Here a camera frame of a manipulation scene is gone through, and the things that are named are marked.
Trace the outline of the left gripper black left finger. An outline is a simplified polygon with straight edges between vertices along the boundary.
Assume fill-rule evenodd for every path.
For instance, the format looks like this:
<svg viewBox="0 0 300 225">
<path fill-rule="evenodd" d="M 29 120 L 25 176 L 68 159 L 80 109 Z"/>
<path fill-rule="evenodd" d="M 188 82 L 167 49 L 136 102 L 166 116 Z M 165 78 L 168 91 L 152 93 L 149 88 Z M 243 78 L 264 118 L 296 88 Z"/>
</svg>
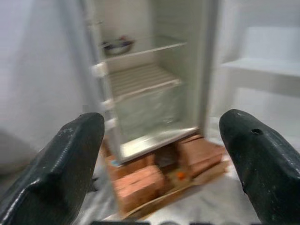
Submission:
<svg viewBox="0 0 300 225">
<path fill-rule="evenodd" d="M 1 224 L 73 223 L 89 190 L 104 134 L 104 117 L 97 112 L 65 124 L 4 194 Z"/>
</svg>

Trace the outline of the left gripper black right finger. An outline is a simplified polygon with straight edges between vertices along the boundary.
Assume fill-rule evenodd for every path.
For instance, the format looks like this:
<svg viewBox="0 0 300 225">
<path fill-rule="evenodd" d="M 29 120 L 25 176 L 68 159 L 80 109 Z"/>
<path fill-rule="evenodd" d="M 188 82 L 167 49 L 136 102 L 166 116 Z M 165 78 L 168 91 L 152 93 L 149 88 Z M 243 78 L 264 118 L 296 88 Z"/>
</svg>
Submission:
<svg viewBox="0 0 300 225">
<path fill-rule="evenodd" d="M 264 224 L 300 223 L 300 154 L 253 115 L 231 109 L 219 131 L 242 189 Z"/>
</svg>

